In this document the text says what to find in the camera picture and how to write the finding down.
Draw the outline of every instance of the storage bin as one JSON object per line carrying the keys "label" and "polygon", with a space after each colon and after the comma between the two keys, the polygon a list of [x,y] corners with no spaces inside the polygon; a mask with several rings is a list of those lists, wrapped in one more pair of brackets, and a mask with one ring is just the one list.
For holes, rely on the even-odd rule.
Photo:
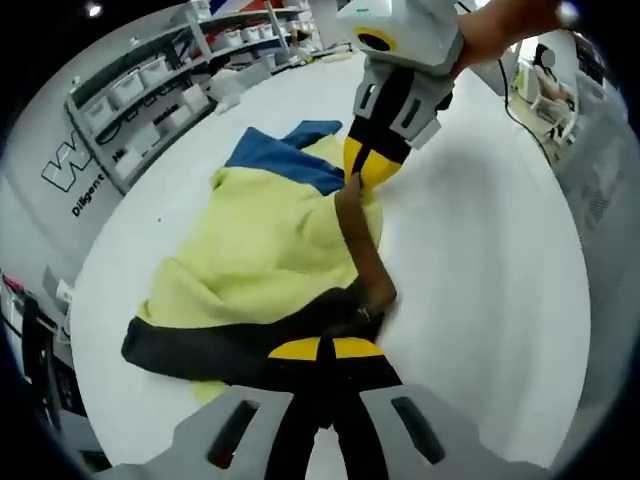
{"label": "storage bin", "polygon": [[223,32],[216,37],[216,41],[213,42],[213,50],[224,50],[225,48],[235,48],[242,46],[242,36],[240,30],[231,30],[229,32]]}
{"label": "storage bin", "polygon": [[169,76],[170,70],[167,66],[167,59],[160,57],[153,62],[140,67],[140,77],[145,86],[151,87]]}
{"label": "storage bin", "polygon": [[270,23],[265,23],[264,25],[260,25],[260,38],[267,40],[269,38],[274,38],[273,28]]}
{"label": "storage bin", "polygon": [[140,79],[138,70],[129,73],[121,78],[111,87],[111,97],[118,107],[122,107],[129,100],[144,91],[144,85]]}
{"label": "storage bin", "polygon": [[209,96],[217,102],[240,95],[246,88],[238,82],[240,74],[234,70],[222,69],[209,80]]}
{"label": "storage bin", "polygon": [[261,48],[258,50],[258,55],[260,58],[268,57],[269,55],[275,55],[278,52],[281,52],[281,47],[272,47],[272,48]]}
{"label": "storage bin", "polygon": [[234,80],[240,83],[246,90],[249,90],[268,78],[271,78],[271,70],[262,62],[256,62],[250,67],[240,71]]}
{"label": "storage bin", "polygon": [[247,27],[242,32],[240,32],[242,36],[242,40],[245,43],[253,43],[260,40],[260,27]]}
{"label": "storage bin", "polygon": [[302,30],[302,24],[299,20],[290,20],[285,24],[285,28],[287,29],[287,33],[291,33],[294,30]]}
{"label": "storage bin", "polygon": [[84,118],[91,131],[97,132],[102,126],[109,122],[114,113],[109,99],[102,97],[84,114]]}
{"label": "storage bin", "polygon": [[183,105],[178,110],[169,115],[169,129],[173,130],[183,125],[191,117],[191,110],[188,105]]}
{"label": "storage bin", "polygon": [[204,107],[209,105],[209,99],[198,84],[182,92],[182,99],[192,113],[198,113]]}
{"label": "storage bin", "polygon": [[262,57],[260,59],[261,62],[263,62],[267,68],[271,71],[274,68],[276,68],[276,54],[275,53],[271,53],[269,55],[265,55],[264,57]]}
{"label": "storage bin", "polygon": [[127,153],[116,163],[116,173],[122,180],[126,180],[142,161],[142,155],[135,148],[127,150]]}
{"label": "storage bin", "polygon": [[144,155],[159,141],[158,129],[153,123],[149,123],[135,133],[127,143],[126,149],[136,150],[140,155]]}
{"label": "storage bin", "polygon": [[244,63],[252,63],[254,58],[250,53],[237,53],[235,55],[231,55],[231,65],[241,65]]}

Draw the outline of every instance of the white tabletop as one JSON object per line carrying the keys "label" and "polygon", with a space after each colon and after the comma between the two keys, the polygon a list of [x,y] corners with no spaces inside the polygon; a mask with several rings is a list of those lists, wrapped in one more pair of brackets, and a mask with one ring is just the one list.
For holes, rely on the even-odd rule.
{"label": "white tabletop", "polygon": [[[303,119],[339,119],[346,135],[362,61],[284,72],[223,116],[210,115],[105,225],[76,282],[71,328],[80,391],[113,464],[157,455],[198,408],[187,382],[126,363],[120,347],[156,265],[206,205],[209,177],[249,126],[284,136]],[[377,191],[380,251],[401,295],[381,346],[406,383],[469,415],[485,446],[548,466],[587,364],[578,235],[544,157],[478,77],[460,76],[439,118],[442,130]]]}

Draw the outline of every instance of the blue fabric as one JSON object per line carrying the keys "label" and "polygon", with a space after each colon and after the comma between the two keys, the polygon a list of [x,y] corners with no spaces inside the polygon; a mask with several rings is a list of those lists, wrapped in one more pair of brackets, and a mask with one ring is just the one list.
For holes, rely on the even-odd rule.
{"label": "blue fabric", "polygon": [[337,120],[303,120],[300,125],[284,137],[282,141],[287,145],[302,150],[313,145],[327,135],[333,135],[342,128],[342,122]]}
{"label": "blue fabric", "polygon": [[277,140],[249,127],[225,166],[266,170],[294,182],[313,185],[326,196],[344,186],[344,171],[298,149],[313,145],[340,128],[342,124],[338,121],[304,121],[285,138]]}

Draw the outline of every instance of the yellow garment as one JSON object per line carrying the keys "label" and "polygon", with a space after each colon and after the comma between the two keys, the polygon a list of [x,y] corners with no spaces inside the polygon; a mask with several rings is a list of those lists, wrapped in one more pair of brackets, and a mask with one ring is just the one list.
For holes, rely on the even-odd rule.
{"label": "yellow garment", "polygon": [[[334,136],[303,151],[342,166]],[[152,295],[138,313],[146,322],[174,328],[273,323],[356,279],[335,193],[323,197],[311,185],[243,167],[218,170],[211,185],[191,236],[156,270]],[[382,209],[371,196],[364,203],[377,245]],[[221,382],[192,385],[201,405],[224,390]]]}

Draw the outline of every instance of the white wall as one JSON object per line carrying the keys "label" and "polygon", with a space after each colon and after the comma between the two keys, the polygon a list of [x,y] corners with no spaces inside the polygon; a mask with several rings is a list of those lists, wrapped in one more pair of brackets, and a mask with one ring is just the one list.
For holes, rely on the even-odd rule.
{"label": "white wall", "polygon": [[338,25],[337,0],[309,0],[309,8],[324,48],[346,40],[345,34]]}
{"label": "white wall", "polygon": [[252,0],[227,0],[227,2],[222,5],[216,13],[213,14],[214,17],[219,17],[221,15],[226,15],[227,13],[235,13],[242,10],[244,7],[249,5]]}
{"label": "white wall", "polygon": [[[71,80],[89,77],[128,50],[132,36],[144,39],[160,31],[176,8],[129,23],[74,57],[38,91],[9,135],[0,159],[0,267],[34,292],[52,317],[59,315],[41,285],[45,268],[73,282],[122,198],[104,174],[99,180],[100,168],[80,143],[72,142],[73,129],[63,109]],[[68,191],[42,177],[45,167],[55,173],[50,179]],[[96,179],[99,185],[92,190]],[[90,203],[76,216],[78,200],[89,196]]]}
{"label": "white wall", "polygon": [[576,42],[571,34],[564,30],[555,30],[540,35],[538,42],[555,52],[556,64],[553,66],[553,71],[558,76],[558,79],[570,87],[574,87],[579,65]]}

